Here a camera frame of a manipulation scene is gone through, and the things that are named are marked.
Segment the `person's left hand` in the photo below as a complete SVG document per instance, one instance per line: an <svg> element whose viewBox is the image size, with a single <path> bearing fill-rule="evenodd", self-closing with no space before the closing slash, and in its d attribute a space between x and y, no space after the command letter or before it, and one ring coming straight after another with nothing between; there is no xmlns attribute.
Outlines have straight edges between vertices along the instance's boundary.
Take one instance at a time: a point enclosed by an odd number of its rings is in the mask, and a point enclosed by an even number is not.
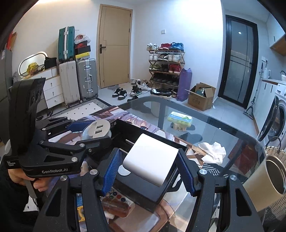
<svg viewBox="0 0 286 232"><path fill-rule="evenodd" d="M17 183L23 186L25 185L25 180L33 182L33 187L40 192L46 191L52 180L51 177L39 178L37 180L34 178L30 178L26 176L26 174L24 173L22 169L9 169L8 174L14 183Z"/></svg>

